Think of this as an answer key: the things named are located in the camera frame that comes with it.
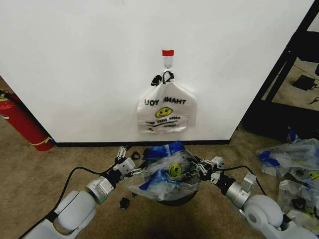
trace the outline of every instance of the baseboard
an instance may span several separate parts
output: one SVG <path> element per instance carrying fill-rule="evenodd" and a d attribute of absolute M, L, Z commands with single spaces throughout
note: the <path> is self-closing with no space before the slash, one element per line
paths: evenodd
<path fill-rule="evenodd" d="M 173 141 L 140 141 L 140 142 L 56 142 L 58 147 L 111 147 L 111 146 L 156 146 L 163 145 Z M 184 145 L 211 145 L 211 144 L 229 144 L 229 140 L 187 140 L 182 141 Z"/>

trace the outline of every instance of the smiley face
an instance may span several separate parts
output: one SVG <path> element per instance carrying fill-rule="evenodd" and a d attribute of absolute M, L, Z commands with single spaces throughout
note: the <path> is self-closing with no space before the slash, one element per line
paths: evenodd
<path fill-rule="evenodd" d="M 173 112 L 173 110 L 171 108 L 163 107 L 159 111 L 156 112 L 155 116 L 157 118 L 161 118 L 161 117 L 170 115 L 172 112 Z"/>

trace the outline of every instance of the plastic bag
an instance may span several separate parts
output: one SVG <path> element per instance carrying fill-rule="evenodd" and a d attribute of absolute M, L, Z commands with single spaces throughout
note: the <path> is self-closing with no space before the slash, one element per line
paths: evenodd
<path fill-rule="evenodd" d="M 292 144 L 260 149 L 256 151 L 256 154 L 263 163 L 264 173 L 277 177 L 291 173 L 298 180 L 312 185 L 317 184 L 314 182 L 319 173 L 319 142 L 317 139 L 297 140 Z"/>
<path fill-rule="evenodd" d="M 166 70 L 161 79 L 138 103 L 139 133 L 180 132 L 196 115 L 195 96 L 173 81 L 173 73 Z"/>
<path fill-rule="evenodd" d="M 191 163 L 193 155 L 180 142 L 150 148 L 144 160 L 142 174 L 130 179 L 128 189 L 133 193 L 156 201 L 175 201 L 198 190 L 200 176 Z"/>
<path fill-rule="evenodd" d="M 279 184 L 278 204 L 298 226 L 319 235 L 319 191 L 302 184 L 284 180 Z"/>

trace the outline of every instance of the red tape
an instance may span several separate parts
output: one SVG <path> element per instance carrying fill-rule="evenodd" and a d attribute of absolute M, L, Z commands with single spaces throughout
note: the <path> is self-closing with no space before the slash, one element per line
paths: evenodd
<path fill-rule="evenodd" d="M 174 50 L 163 50 L 161 51 L 163 56 L 173 56 Z"/>

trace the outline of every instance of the red fire extinguisher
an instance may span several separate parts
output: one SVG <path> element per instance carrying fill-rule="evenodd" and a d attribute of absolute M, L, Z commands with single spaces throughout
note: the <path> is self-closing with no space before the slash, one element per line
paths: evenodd
<path fill-rule="evenodd" d="M 54 146 L 52 139 L 27 113 L 25 106 L 16 94 L 0 91 L 0 116 L 6 119 L 26 140 L 39 151 L 49 150 Z"/>

